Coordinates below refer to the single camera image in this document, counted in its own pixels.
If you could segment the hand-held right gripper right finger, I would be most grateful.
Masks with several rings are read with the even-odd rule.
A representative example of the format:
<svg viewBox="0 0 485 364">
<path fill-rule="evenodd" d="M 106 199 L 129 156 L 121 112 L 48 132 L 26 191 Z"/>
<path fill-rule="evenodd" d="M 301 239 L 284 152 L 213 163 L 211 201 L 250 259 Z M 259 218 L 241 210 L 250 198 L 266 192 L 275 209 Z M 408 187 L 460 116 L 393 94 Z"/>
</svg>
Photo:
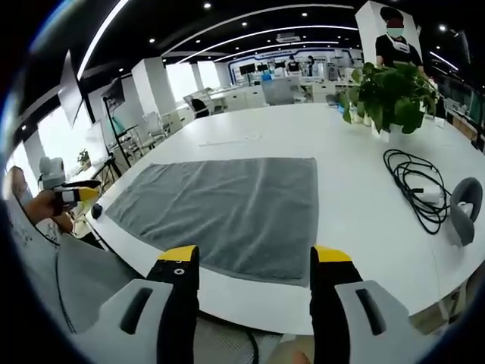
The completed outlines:
<svg viewBox="0 0 485 364">
<path fill-rule="evenodd" d="M 417 363 L 428 337 L 408 310 L 376 281 L 361 278 L 338 249 L 310 253 L 310 315 L 316 363 Z"/>
</svg>

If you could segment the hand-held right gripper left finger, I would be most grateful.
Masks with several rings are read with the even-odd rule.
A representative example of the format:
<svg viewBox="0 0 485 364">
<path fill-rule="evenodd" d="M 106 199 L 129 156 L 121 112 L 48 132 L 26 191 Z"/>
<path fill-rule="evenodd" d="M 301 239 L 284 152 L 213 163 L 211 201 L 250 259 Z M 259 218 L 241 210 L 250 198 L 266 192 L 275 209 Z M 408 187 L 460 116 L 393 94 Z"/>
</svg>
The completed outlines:
<svg viewBox="0 0 485 364">
<path fill-rule="evenodd" d="M 199 248 L 169 249 L 146 278 L 119 290 L 94 325 L 71 340 L 90 363 L 192 363 L 198 290 Z"/>
</svg>

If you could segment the person's left hand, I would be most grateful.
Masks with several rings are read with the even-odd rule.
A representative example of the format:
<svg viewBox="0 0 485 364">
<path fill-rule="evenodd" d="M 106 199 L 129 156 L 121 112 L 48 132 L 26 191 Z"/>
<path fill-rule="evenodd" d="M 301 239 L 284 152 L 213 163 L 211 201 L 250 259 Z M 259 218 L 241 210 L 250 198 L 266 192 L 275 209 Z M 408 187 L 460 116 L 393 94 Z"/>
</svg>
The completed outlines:
<svg viewBox="0 0 485 364">
<path fill-rule="evenodd" d="M 36 197 L 23 205 L 23 210 L 32 224 L 60 216 L 64 206 L 52 190 L 43 190 Z"/>
</svg>

